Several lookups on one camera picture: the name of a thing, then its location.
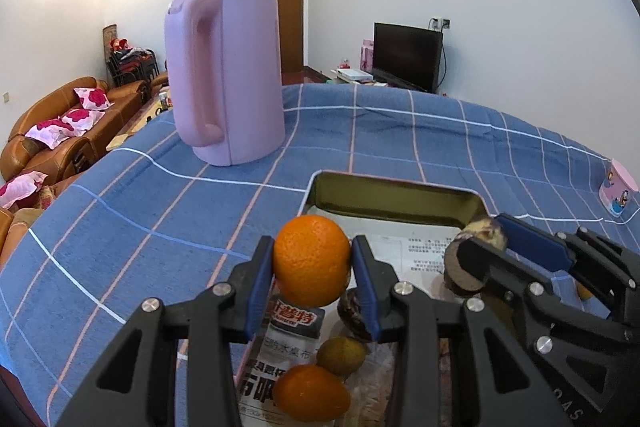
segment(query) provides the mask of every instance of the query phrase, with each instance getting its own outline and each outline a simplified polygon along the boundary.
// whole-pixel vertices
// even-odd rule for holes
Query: metal screw
[[[538,340],[536,340],[536,349],[543,355],[546,355],[553,347],[554,341],[546,335],[542,335]]]
[[[536,297],[540,297],[545,292],[545,289],[539,282],[532,282],[529,285],[529,291]]]
[[[213,295],[217,295],[218,297],[224,297],[225,295],[229,295],[231,293],[231,285],[228,282],[219,282],[218,284],[214,284],[212,291]]]
[[[145,299],[145,301],[142,302],[143,312],[151,313],[156,311],[159,307],[160,307],[160,301],[155,297],[151,297],[150,299]]]
[[[414,285],[407,281],[400,281],[394,284],[394,292],[398,295],[410,295],[414,292]]]
[[[484,310],[484,301],[478,297],[471,297],[470,299],[467,299],[466,307],[471,311],[478,313]]]

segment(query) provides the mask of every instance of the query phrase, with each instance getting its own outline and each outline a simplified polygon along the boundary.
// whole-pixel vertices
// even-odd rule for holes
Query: cartoon cup
[[[631,174],[617,160],[611,160],[598,195],[609,214],[620,217],[626,204],[638,192],[638,185]]]

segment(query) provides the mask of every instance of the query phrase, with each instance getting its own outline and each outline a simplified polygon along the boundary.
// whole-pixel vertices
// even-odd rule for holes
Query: television
[[[441,54],[441,32],[375,23],[372,74],[380,82],[435,93]]]

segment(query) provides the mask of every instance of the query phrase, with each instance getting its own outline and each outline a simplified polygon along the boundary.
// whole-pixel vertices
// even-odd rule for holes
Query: orange
[[[301,422],[329,422],[351,406],[351,396],[340,378],[318,365],[289,369],[273,386],[273,401]]]
[[[578,297],[581,301],[588,301],[593,297],[593,293],[591,293],[585,286],[580,284],[579,282],[575,283],[575,289],[578,290]]]
[[[276,237],[273,274],[285,299],[303,308],[331,304],[351,276],[349,239],[331,219],[300,216]]]

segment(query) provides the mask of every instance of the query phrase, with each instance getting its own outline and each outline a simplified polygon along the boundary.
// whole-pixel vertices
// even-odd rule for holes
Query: wooden door
[[[304,0],[278,0],[282,73],[298,73],[304,65],[303,6]]]

